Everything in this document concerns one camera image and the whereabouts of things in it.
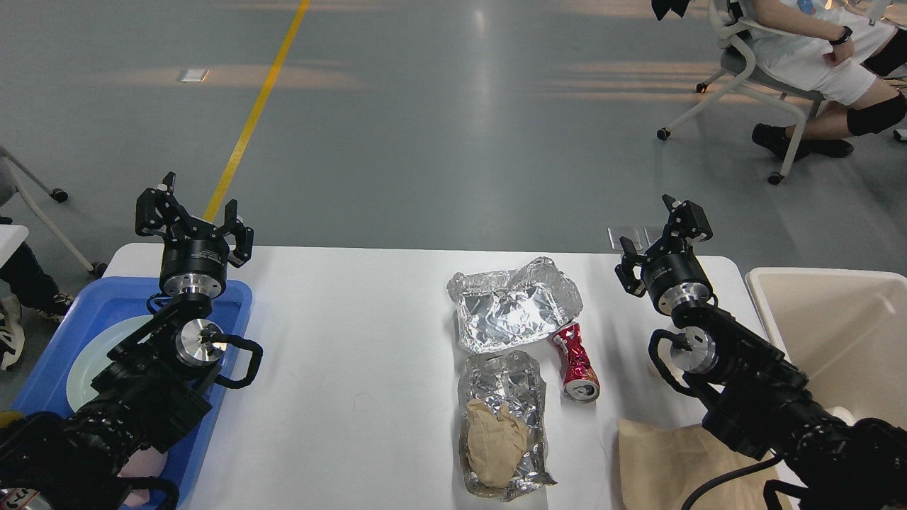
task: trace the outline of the wrist watch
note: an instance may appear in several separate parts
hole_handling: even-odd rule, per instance
[[[832,46],[837,46],[837,45],[839,45],[839,44],[844,44],[844,43],[846,43],[847,41],[850,41],[850,36],[851,36],[851,35],[853,35],[853,30],[851,30],[851,27],[845,25],[845,26],[844,26],[844,35],[842,35],[841,37],[839,37],[838,39],[836,39],[836,40],[834,40],[834,41],[829,41],[829,43],[830,43]]]

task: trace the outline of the aluminum foil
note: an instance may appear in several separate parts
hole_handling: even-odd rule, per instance
[[[447,282],[460,346],[496,352],[551,336],[582,310],[576,284],[547,257],[518,270],[464,275]]]
[[[542,418],[545,412],[545,381],[541,380],[539,362],[521,350],[506,354],[476,354],[466,360],[460,378],[460,465],[466,490],[481,497],[497,497],[512,501],[521,495],[557,484],[545,471],[545,430]],[[479,398],[494,414],[506,402],[512,416],[523,420],[529,428],[528,448],[517,465],[513,479],[506,488],[489,487],[469,466],[466,438],[469,421],[466,403]]]

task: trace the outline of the hand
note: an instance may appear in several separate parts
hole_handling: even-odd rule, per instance
[[[832,52],[825,54],[825,61],[832,65],[832,67],[837,67],[841,63],[853,55],[853,41],[847,40],[843,44],[837,46],[832,46]]]

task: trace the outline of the beige plastic bin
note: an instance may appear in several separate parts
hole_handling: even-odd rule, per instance
[[[907,278],[757,268],[746,285],[768,340],[809,376],[816,402],[907,427]]]

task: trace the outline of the pink object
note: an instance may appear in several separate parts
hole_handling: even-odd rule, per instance
[[[132,454],[129,457],[129,461],[126,462],[126,466],[123,466],[120,470],[120,474],[117,476],[122,476],[125,478],[132,477],[142,477],[142,476],[158,476],[163,470],[164,466],[167,464],[167,453],[160,453],[154,448],[148,448],[147,450],[139,450]],[[126,501],[124,502],[127,506],[136,507],[148,503],[151,500],[151,495],[148,494],[148,489],[139,489],[134,490],[126,496]]]

